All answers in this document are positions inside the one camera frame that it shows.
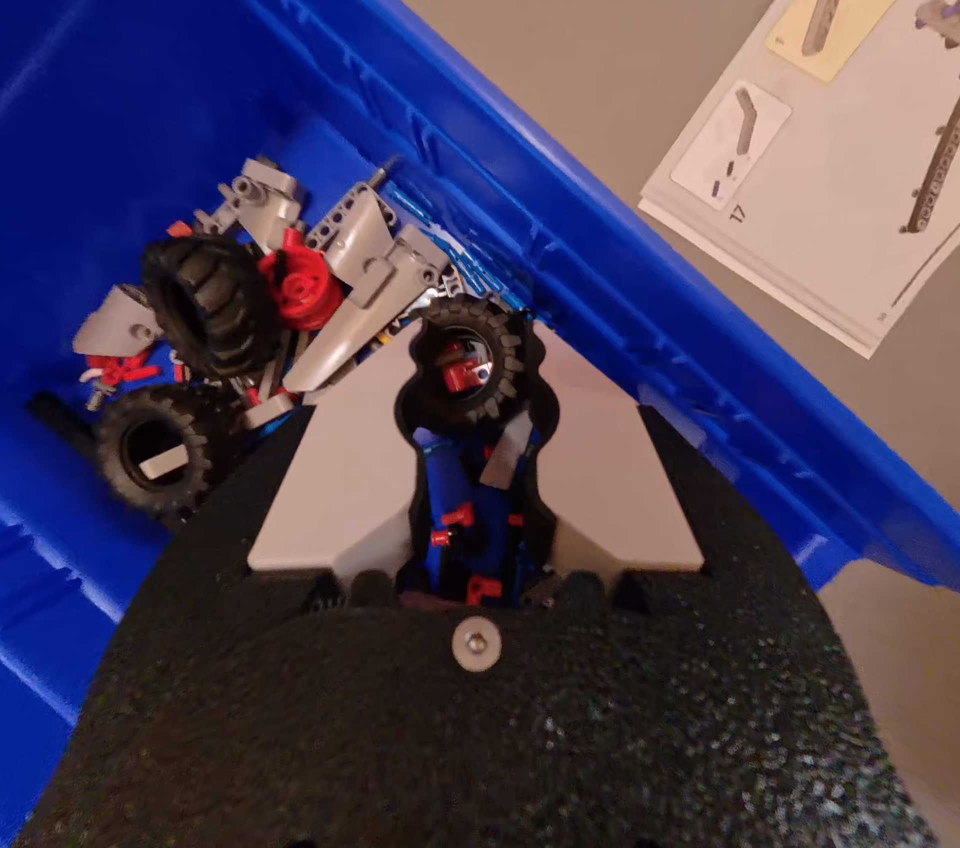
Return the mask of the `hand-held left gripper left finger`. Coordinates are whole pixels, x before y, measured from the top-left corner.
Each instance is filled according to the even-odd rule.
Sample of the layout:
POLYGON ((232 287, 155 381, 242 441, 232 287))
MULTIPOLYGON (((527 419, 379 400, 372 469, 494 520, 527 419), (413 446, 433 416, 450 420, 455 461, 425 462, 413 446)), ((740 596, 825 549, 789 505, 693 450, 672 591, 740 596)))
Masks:
POLYGON ((412 555, 417 454, 397 421, 414 377, 414 335, 398 335, 320 395, 248 555, 254 572, 366 570, 394 576, 412 555))

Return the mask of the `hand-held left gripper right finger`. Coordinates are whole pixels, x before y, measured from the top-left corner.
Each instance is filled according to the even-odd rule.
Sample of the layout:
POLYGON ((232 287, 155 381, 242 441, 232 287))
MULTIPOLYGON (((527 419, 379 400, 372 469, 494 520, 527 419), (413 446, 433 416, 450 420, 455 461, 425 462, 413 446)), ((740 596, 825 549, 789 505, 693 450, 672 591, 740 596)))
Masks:
POLYGON ((705 564, 635 398, 543 323, 529 328, 522 537, 531 562, 614 583, 705 564))

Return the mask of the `black toy tire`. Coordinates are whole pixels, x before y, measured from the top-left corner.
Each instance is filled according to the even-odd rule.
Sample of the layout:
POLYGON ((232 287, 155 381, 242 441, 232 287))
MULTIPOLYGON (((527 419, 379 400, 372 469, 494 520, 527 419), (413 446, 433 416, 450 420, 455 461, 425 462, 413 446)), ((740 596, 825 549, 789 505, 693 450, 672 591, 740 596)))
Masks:
POLYGON ((493 299, 435 299, 420 315, 410 396, 429 430, 459 434, 510 421, 526 397, 522 320, 493 299))
POLYGON ((157 521, 190 518, 222 480, 234 440, 215 398, 161 384, 117 398, 95 427, 99 471, 127 506, 157 521))
POLYGON ((170 237, 141 255, 142 287, 181 361, 202 377, 255 374, 273 359, 282 326, 258 262, 220 234, 170 237))

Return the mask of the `blue plastic bin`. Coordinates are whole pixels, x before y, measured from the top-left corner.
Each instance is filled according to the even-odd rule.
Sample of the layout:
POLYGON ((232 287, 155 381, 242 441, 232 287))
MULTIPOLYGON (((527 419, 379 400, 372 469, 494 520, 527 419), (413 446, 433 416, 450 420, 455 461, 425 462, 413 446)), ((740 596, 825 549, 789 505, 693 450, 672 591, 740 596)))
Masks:
POLYGON ((936 846, 795 563, 958 590, 958 517, 399 0, 2 0, 2 846, 936 846), (388 192, 630 395, 705 570, 610 609, 315 611, 242 565, 309 416, 162 551, 69 336, 240 158, 388 192))

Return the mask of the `red toy wheel hub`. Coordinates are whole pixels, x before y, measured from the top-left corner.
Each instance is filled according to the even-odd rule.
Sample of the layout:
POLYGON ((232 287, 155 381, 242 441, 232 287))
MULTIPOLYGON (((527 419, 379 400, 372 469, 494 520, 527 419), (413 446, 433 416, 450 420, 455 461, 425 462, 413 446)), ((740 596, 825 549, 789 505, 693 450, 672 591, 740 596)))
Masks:
POLYGON ((345 299, 341 282, 325 257, 305 246, 289 246, 266 255, 257 268, 282 325, 290 329, 323 329, 345 299))

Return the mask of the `pile of toy building parts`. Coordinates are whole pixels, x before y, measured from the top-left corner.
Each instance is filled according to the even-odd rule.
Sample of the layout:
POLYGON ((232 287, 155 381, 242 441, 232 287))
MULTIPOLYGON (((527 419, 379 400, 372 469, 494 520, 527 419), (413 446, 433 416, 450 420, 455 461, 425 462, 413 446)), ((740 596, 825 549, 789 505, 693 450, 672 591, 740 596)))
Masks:
MULTIPOLYGON (((255 374, 223 380, 195 374, 180 360, 142 285, 117 285, 75 339, 75 350, 90 364, 81 379, 94 381, 97 388, 87 407, 96 411, 98 400, 106 399, 100 421, 104 409, 117 398, 161 384, 198 389, 215 398, 234 440, 234 456, 201 506, 234 472, 244 449, 252 447, 267 428, 297 414, 305 415, 308 424, 321 394, 398 335, 414 335, 415 340, 422 328, 420 316, 435 299, 493 299, 521 319, 527 374, 522 407, 510 421, 491 428, 459 434, 427 429, 412 411, 410 393, 420 372, 412 353, 413 340, 414 377, 402 387, 395 405, 401 433, 416 453, 418 476, 410 509, 412 555, 394 576, 374 569, 357 574, 352 581, 355 587, 377 584, 386 590, 412 590, 441 605, 518 606, 532 596, 534 580, 545 574, 544 566, 531 562, 522 537, 522 476, 532 428, 526 404, 533 322, 527 312, 512 308, 493 291, 464 287, 462 254, 449 254, 415 225, 400 227, 378 191, 384 175, 378 171, 369 182, 354 185, 318 224, 306 230, 300 219, 298 181, 265 158, 246 161, 232 185, 220 187, 223 203, 218 211, 211 216, 198 211, 193 229, 173 228, 167 238, 220 234, 244 246, 257 262, 280 249, 305 246, 322 254, 341 282, 341 306, 317 331, 290 329, 279 318, 280 340, 267 366, 255 374)), ((96 425, 90 446, 101 475, 96 425)), ((255 522, 251 546, 269 510, 255 522)))

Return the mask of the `building toy instruction booklet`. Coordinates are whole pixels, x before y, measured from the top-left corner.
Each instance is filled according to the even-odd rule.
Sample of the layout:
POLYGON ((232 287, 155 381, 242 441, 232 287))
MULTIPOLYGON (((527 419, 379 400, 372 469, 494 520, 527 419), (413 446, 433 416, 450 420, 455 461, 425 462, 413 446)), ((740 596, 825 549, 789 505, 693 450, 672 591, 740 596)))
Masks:
POLYGON ((868 359, 958 250, 958 0, 774 0, 638 208, 868 359))

